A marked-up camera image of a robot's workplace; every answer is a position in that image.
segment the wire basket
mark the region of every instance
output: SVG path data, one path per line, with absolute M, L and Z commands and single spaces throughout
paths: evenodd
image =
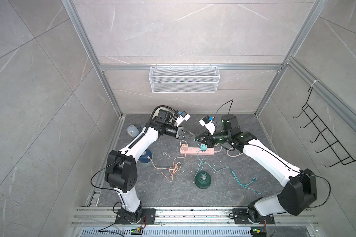
M 152 66 L 149 81 L 153 93 L 216 92 L 216 66 Z

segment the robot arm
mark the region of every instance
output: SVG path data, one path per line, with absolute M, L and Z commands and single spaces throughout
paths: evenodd
M 119 151 L 111 151 L 107 159 L 104 179 L 118 193 L 122 202 L 121 211 L 124 212 L 124 216 L 129 222 L 140 220 L 142 212 L 142 204 L 134 188 L 137 182 L 136 163 L 138 159 L 161 135 L 165 134 L 181 139 L 184 128 L 179 125 L 190 118 L 190 115 L 184 111 L 175 111 L 173 116 L 172 112 L 163 109 L 160 109 L 158 115 L 154 116 L 157 108 L 153 111 L 151 119 L 142 132 L 124 148 Z
M 248 206 L 252 223 L 262 221 L 264 216 L 271 213 L 288 212 L 299 215 L 317 199 L 315 176 L 311 170 L 301 170 L 288 163 L 251 133 L 241 132 L 236 116 L 224 115 L 221 120 L 222 131 L 209 130 L 195 139 L 208 147 L 213 147 L 216 143 L 229 143 L 234 149 L 257 161 L 284 187 L 281 193 L 257 199 Z

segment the teal cable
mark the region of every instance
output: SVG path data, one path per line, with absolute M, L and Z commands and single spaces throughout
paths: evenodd
M 238 183 L 240 186 L 242 186 L 243 188 L 247 188 L 247 189 L 249 189 L 249 190 L 252 190 L 253 192 L 257 193 L 258 195 L 262 195 L 262 193 L 257 192 L 256 190 L 247 187 L 249 184 L 251 184 L 251 183 L 253 183 L 255 180 L 257 180 L 256 177 L 253 177 L 252 181 L 249 182 L 248 184 L 243 185 L 243 184 L 241 184 L 241 183 L 239 182 L 239 179 L 237 178 L 236 174 L 233 172 L 233 170 L 232 170 L 231 168 L 229 168 L 229 167 L 224 167 L 224 168 L 221 168 L 221 169 L 219 169 L 219 170 L 216 170 L 216 169 L 215 169 L 214 167 L 212 167 L 209 163 L 207 163 L 207 162 L 205 162 L 205 161 L 202 161 L 202 160 L 199 158 L 199 156 L 198 156 L 198 155 L 199 155 L 199 152 L 200 152 L 200 150 L 199 150 L 198 153 L 197 153 L 197 158 L 198 158 L 198 160 L 200 161 L 200 163 L 199 163 L 198 170 L 197 170 L 197 173 L 195 174 L 195 176 L 196 176 L 200 171 L 202 171 L 202 169 L 203 169 L 203 167 L 204 167 L 203 163 L 204 163 L 204 164 L 207 164 L 207 165 L 208 165 L 210 168 L 212 168 L 215 172 L 220 172 L 220 171 L 222 171 L 223 169 L 230 169 L 231 172 L 232 172 L 232 174 L 233 174 L 233 176 L 235 177 L 237 183 Z
M 252 190 L 253 192 L 257 193 L 258 195 L 262 195 L 262 193 L 257 192 L 256 190 L 247 187 L 249 184 L 253 183 L 253 182 L 257 179 L 256 177 L 253 177 L 253 179 L 252 179 L 252 181 L 251 181 L 250 183 L 248 183 L 248 184 L 246 184 L 246 185 L 243 185 L 243 184 L 241 184 L 241 183 L 239 182 L 239 180 L 238 180 L 236 174 L 233 172 L 233 170 L 232 170 L 231 172 L 232 172 L 233 176 L 235 177 L 237 183 L 238 183 L 240 186 L 242 186 L 243 188 L 247 188 L 247 189 L 249 189 L 249 190 Z

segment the zip tie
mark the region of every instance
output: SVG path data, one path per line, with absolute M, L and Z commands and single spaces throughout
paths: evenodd
M 316 82 L 321 82 L 321 80 L 314 80 L 310 87 L 312 87 Z

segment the wall tile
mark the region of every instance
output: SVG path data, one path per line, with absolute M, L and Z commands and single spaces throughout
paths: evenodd
M 282 63 L 285 55 L 260 56 L 98 56 L 100 64 L 128 63 Z
M 0 183 L 71 93 L 36 40 L 0 59 Z
M 275 70 L 221 70 L 218 89 L 267 89 Z M 149 71 L 105 71 L 112 89 L 150 90 Z
M 111 136 L 118 119 L 119 118 L 114 110 L 114 107 L 112 106 L 111 102 L 107 100 L 107 103 L 105 104 L 105 107 L 98 121 L 96 122 L 96 125 L 108 142 L 111 140 Z
M 91 70 L 74 94 L 87 110 L 92 120 L 96 122 L 108 100 L 107 93 L 95 70 Z
M 356 34 L 315 22 L 296 58 L 356 111 Z
M 60 0 L 9 0 L 35 37 L 69 18 Z
M 53 205 L 40 237 L 66 235 L 70 227 L 70 212 L 85 205 L 91 190 L 90 179 L 99 170 L 107 146 L 108 142 L 95 126 Z
M 37 40 L 71 90 L 75 90 L 92 64 L 71 20 L 37 37 Z
M 325 165 L 336 163 L 337 157 L 331 149 L 316 153 L 316 150 L 327 147 L 325 140 L 320 137 L 315 143 L 311 143 L 310 140 L 313 141 L 318 135 L 315 126 L 309 125 L 301 129 L 299 126 L 306 125 L 310 121 L 309 118 L 304 114 L 297 119 L 293 118 L 300 113 L 301 107 L 306 102 L 308 88 L 309 85 L 296 72 L 289 70 L 273 93 L 273 99 L 299 136 L 320 173 L 330 181 L 332 193 L 356 229 L 356 162 L 348 165 L 337 164 L 326 168 Z M 315 91 L 311 93 L 309 104 L 352 157 L 356 158 L 356 132 Z M 339 156 L 347 157 L 341 152 L 339 145 L 333 147 Z
M 149 71 L 105 71 L 112 89 L 151 90 Z
M 0 0 L 0 57 L 31 39 L 33 35 L 10 3 Z
M 356 33 L 356 0 L 330 0 L 320 16 Z
M 260 119 L 279 156 L 299 168 L 309 168 L 319 175 L 307 150 L 272 99 L 268 101 Z M 321 204 L 327 197 L 328 187 L 324 181 L 317 179 L 317 190 L 318 200 L 313 205 Z M 326 236 L 356 237 L 355 230 L 333 194 L 324 206 L 314 208 L 312 211 Z
M 284 55 L 311 6 L 76 5 L 98 56 Z
M 267 89 L 276 70 L 222 70 L 218 89 Z
M 232 113 L 254 113 L 266 90 L 218 90 L 215 93 L 152 93 L 151 90 L 114 90 L 120 109 L 124 114 L 150 114 L 161 104 L 188 113 L 214 113 L 220 105 L 234 99 Z M 222 107 L 219 113 L 228 112 Z
M 72 95 L 0 185 L 0 236 L 38 236 L 94 126 Z
M 75 4 L 303 3 L 303 0 L 73 0 Z

